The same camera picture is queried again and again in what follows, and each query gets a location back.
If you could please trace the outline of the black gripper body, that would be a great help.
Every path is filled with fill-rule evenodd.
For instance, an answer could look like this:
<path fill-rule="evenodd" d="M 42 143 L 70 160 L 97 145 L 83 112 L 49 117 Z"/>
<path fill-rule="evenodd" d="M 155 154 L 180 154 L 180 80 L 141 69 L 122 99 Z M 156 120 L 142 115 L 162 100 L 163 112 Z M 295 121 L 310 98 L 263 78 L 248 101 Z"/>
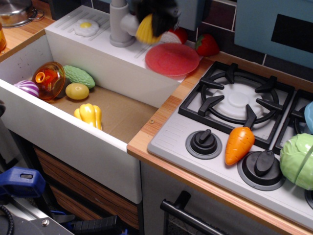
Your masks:
<path fill-rule="evenodd" d="M 173 28 L 178 24 L 180 10 L 175 0 L 134 0 L 135 11 L 137 6 L 148 6 L 150 14 L 169 15 L 175 18 L 175 26 Z"/>

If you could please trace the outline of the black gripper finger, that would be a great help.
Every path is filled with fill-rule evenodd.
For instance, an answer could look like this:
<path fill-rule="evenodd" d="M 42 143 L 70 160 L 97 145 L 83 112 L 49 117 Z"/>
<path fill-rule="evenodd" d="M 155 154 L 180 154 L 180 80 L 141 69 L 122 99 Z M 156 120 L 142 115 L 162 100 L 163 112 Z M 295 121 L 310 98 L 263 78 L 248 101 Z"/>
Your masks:
<path fill-rule="evenodd" d="M 175 18 L 169 15 L 153 14 L 152 16 L 152 30 L 153 36 L 159 37 L 164 32 L 175 26 Z"/>
<path fill-rule="evenodd" d="M 150 14 L 150 9 L 148 6 L 137 6 L 135 12 L 138 22 L 141 23 Z"/>

